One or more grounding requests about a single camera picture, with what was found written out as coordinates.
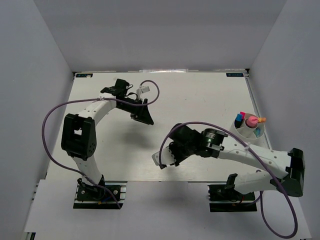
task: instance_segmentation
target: gray wall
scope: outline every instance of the gray wall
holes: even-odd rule
[[[250,75],[273,148],[305,153],[300,199],[313,239],[320,239],[320,1],[289,0]]]
[[[19,240],[49,162],[42,120],[68,97],[73,76],[32,0],[1,0],[0,9],[0,238]],[[47,126],[50,148],[61,114]]]
[[[286,0],[34,0],[73,71],[250,68]]]

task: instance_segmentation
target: white table surface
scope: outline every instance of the white table surface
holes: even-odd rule
[[[278,240],[257,212],[210,212],[204,182],[129,181],[121,210],[73,209],[75,181],[41,180],[26,232],[34,240]],[[292,240],[310,238],[299,199]],[[289,206],[277,191],[263,194],[266,219],[280,234],[294,228]]]
[[[151,159],[176,123],[203,121],[228,129],[238,112],[254,113],[243,77],[227,78],[225,73],[94,73],[93,78],[74,80],[69,100],[95,98],[103,87],[114,85],[115,77],[134,87],[151,79],[161,90],[159,100],[149,106],[154,126],[135,122],[129,113],[114,109],[96,129],[95,156],[100,171],[106,180],[128,181],[123,208],[73,209],[79,175],[51,163],[46,180],[37,189],[26,232],[36,232],[35,240],[279,239],[264,225],[259,209],[210,213],[207,184],[202,182],[225,181],[229,174],[255,172],[255,168],[229,160],[190,157],[179,167],[160,170]],[[149,100],[156,94],[155,88],[151,89],[144,96]],[[65,113],[76,114],[86,106],[72,104]],[[192,128],[201,131],[205,127]],[[75,168],[61,150],[61,133],[62,128],[53,156]],[[310,238],[299,200],[291,199],[299,223],[293,239]],[[271,226],[281,234],[291,233],[293,219],[282,194],[265,192],[264,204]]]
[[[75,78],[69,100],[97,98],[100,90],[115,84],[120,78],[133,84],[136,91],[143,80],[154,80],[160,97],[149,105],[154,125],[130,119],[130,113],[112,110],[96,128],[97,166],[108,181],[226,181],[229,174],[254,173],[255,168],[215,158],[191,156],[179,167],[160,170],[151,155],[158,152],[169,130],[177,123],[202,121],[229,129],[240,111],[254,113],[252,100],[244,77],[226,77],[225,73],[94,73],[91,78]],[[151,92],[143,95],[149,102],[156,88],[148,83]],[[67,106],[65,114],[76,114],[89,102]],[[192,125],[202,131],[206,126]],[[76,168],[74,161],[61,149],[62,125],[53,156],[60,163]],[[77,173],[50,163],[46,179],[70,179]]]

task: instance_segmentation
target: red marker cap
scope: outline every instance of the red marker cap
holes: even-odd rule
[[[241,111],[241,112],[240,112],[240,114],[242,115],[242,119],[244,119],[244,118],[245,118],[246,113],[245,113],[245,112],[243,112],[243,111]]]

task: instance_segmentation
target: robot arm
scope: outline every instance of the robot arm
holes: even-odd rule
[[[102,89],[99,97],[118,99],[135,105],[148,102],[147,99],[140,99],[138,95],[135,100],[128,98],[129,88],[131,87],[128,82],[117,79],[115,86]],[[146,87],[140,86],[137,92],[145,93],[148,92],[148,89],[146,91]],[[115,108],[131,113],[130,116],[135,121],[148,125],[154,124],[147,105],[132,106],[113,100],[92,102],[78,114],[67,114],[63,123],[62,149],[75,161],[81,172],[93,180],[95,184],[102,186],[105,184],[104,176],[98,170],[94,156],[97,147],[96,126],[105,115]],[[82,180],[78,180],[78,182],[97,191],[85,177],[82,177]]]
[[[233,160],[264,170],[245,147],[222,131],[207,128],[199,133],[182,126],[171,134],[170,138],[173,142],[163,149],[161,154],[162,168],[167,165],[178,166],[189,156],[198,155],[203,158]],[[301,150],[293,148],[290,152],[274,151],[252,144],[250,148],[268,165],[289,196],[303,195],[305,164]],[[152,159],[160,166],[159,152],[153,154]],[[266,171],[261,171],[246,175],[231,174],[224,190],[245,195],[255,191],[278,189],[272,177]]]

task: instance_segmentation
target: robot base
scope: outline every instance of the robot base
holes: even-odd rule
[[[210,212],[257,212],[257,206],[252,203],[256,197],[253,192],[243,195],[242,200],[229,199],[221,194],[226,184],[208,185]]]
[[[120,207],[123,206],[126,198],[127,183],[126,182],[105,182],[105,187],[109,189],[115,199],[119,202]],[[93,198],[86,189],[78,185],[76,188],[73,208],[74,209],[119,209],[113,198],[102,202],[108,195],[102,196],[100,199]]]

